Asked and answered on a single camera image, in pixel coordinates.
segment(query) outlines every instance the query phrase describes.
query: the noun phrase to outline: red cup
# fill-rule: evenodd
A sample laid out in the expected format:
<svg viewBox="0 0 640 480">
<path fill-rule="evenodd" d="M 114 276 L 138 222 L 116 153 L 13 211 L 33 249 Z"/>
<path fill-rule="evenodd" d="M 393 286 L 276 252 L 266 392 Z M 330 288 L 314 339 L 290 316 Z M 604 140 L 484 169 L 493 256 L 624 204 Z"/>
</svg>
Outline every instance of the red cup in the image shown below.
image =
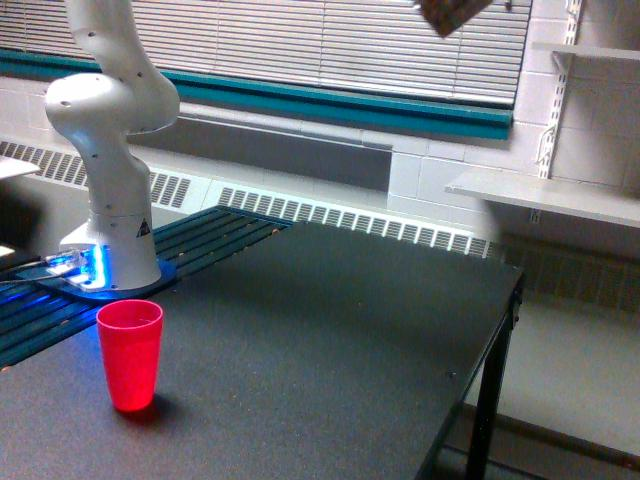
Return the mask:
<svg viewBox="0 0 640 480">
<path fill-rule="evenodd" d="M 98 311 L 98 334 L 113 406 L 123 412 L 153 400 L 164 312 L 147 300 L 120 300 Z"/>
</svg>

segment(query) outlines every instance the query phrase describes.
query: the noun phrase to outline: radiator vent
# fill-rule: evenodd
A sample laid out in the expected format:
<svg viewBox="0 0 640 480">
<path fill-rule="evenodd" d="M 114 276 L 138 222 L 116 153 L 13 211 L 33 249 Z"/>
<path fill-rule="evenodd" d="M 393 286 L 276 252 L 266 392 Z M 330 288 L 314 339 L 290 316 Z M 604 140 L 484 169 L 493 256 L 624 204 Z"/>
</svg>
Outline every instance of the radiator vent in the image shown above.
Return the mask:
<svg viewBox="0 0 640 480">
<path fill-rule="evenodd" d="M 7 141 L 0 142 L 0 155 L 37 165 L 40 171 L 33 175 L 40 180 L 87 189 L 87 172 L 82 159 L 77 155 Z M 201 198 L 198 201 L 187 202 L 189 205 L 185 205 L 185 201 L 191 193 L 192 184 L 196 179 L 203 184 L 199 189 L 201 190 Z M 153 169 L 151 172 L 151 203 L 160 208 L 193 213 L 200 209 L 210 182 L 209 179 L 191 175 L 179 176 L 175 172 Z"/>
<path fill-rule="evenodd" d="M 295 222 L 311 221 L 394 238 L 461 255 L 498 259 L 522 267 L 530 291 L 626 312 L 635 313 L 640 309 L 640 268 L 633 265 L 587 255 L 568 255 L 551 247 L 501 245 L 464 230 L 407 221 L 399 216 L 375 215 L 368 210 L 244 185 L 225 183 L 217 192 L 217 196 L 211 192 L 210 205 L 205 202 L 205 207 L 219 204 Z"/>
</svg>

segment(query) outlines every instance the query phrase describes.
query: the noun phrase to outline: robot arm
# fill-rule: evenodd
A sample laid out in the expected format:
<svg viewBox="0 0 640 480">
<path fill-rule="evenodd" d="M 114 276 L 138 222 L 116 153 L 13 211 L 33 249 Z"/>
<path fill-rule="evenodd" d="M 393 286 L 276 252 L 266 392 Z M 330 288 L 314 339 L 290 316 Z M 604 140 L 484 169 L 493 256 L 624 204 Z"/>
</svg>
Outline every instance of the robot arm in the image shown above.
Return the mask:
<svg viewBox="0 0 640 480">
<path fill-rule="evenodd" d="M 144 52 L 130 0 L 66 0 L 66 6 L 76 43 L 103 71 L 56 80 L 46 96 L 47 116 L 78 149 L 89 184 L 89 220 L 61 247 L 97 249 L 103 265 L 97 275 L 70 281 L 90 291 L 143 287 L 160 277 L 149 169 L 131 155 L 126 136 L 171 125 L 180 100 Z"/>
</svg>

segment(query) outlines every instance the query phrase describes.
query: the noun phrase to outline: white shelf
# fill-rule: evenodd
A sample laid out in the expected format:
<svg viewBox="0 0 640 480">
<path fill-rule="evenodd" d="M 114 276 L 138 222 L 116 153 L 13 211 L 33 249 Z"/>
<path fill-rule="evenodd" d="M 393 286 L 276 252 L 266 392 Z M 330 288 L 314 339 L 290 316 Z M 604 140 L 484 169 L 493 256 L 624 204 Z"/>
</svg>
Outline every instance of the white shelf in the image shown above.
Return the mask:
<svg viewBox="0 0 640 480">
<path fill-rule="evenodd" d="M 640 228 L 640 196 L 619 190 L 478 169 L 460 175 L 445 190 L 492 202 Z"/>
<path fill-rule="evenodd" d="M 40 170 L 36 165 L 0 155 L 0 180 L 27 175 Z"/>
<path fill-rule="evenodd" d="M 640 50 L 621 50 L 619 48 L 588 47 L 582 45 L 563 45 L 560 43 L 533 42 L 534 50 L 546 50 L 590 58 L 617 58 L 640 62 Z"/>
</svg>

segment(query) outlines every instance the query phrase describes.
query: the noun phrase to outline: blue mat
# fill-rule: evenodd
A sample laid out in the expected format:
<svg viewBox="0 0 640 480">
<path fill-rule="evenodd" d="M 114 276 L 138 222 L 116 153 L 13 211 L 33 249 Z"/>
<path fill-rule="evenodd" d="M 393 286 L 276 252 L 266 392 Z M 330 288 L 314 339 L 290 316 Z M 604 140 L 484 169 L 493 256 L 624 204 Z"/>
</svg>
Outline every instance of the blue mat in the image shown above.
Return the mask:
<svg viewBox="0 0 640 480">
<path fill-rule="evenodd" d="M 176 267 L 179 281 L 290 225 L 215 207 L 155 229 L 154 238 L 158 256 Z M 93 325 L 98 308 L 37 284 L 0 287 L 0 368 Z"/>
</svg>

